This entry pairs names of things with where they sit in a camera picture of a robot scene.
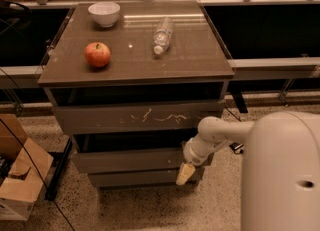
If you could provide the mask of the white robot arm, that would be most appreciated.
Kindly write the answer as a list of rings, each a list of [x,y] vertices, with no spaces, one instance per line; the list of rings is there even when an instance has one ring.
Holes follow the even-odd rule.
[[[241,231],[320,231],[320,115],[282,111],[256,122],[202,119],[177,176],[232,143],[244,146]]]

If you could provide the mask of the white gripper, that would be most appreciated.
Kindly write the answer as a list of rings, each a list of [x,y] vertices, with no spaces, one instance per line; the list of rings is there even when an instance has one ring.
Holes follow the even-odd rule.
[[[200,135],[190,138],[183,146],[183,156],[186,163],[182,163],[180,166],[176,184],[178,186],[185,185],[194,174],[195,166],[202,165],[217,150],[217,142],[204,140]]]

